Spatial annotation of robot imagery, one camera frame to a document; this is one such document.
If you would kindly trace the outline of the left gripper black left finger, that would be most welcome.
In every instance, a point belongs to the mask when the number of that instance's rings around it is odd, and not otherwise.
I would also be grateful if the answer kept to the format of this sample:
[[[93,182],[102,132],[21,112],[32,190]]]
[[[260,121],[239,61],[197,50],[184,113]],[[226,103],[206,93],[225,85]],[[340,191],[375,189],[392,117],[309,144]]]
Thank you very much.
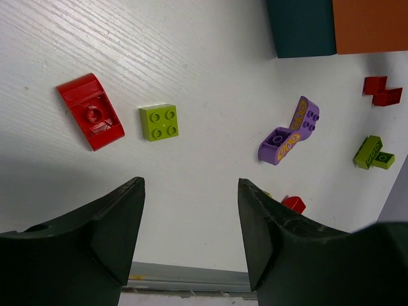
[[[145,203],[135,177],[55,219],[1,234],[2,305],[117,305]]]

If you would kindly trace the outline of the red long lego brick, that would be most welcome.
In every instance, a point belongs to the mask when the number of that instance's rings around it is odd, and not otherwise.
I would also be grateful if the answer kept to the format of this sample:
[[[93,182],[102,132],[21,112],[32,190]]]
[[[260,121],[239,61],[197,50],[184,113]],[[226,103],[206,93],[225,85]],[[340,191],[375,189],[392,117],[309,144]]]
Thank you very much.
[[[402,91],[402,87],[385,89],[382,93],[373,96],[372,104],[381,107],[399,104]]]

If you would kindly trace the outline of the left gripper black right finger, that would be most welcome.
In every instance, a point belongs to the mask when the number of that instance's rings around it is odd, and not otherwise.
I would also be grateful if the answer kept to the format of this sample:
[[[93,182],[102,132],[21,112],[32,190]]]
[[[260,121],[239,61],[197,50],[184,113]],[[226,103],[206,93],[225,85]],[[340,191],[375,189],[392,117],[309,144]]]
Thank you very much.
[[[354,233],[320,224],[238,181],[251,290],[260,305],[406,305],[407,224]]]

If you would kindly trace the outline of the red curved lego piece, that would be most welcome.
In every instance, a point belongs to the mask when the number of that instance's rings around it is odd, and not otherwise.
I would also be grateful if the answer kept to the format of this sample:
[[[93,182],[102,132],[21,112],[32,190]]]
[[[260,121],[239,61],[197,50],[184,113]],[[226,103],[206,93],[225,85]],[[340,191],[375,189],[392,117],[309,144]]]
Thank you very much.
[[[88,73],[57,86],[92,150],[125,136],[124,128],[99,80]]]

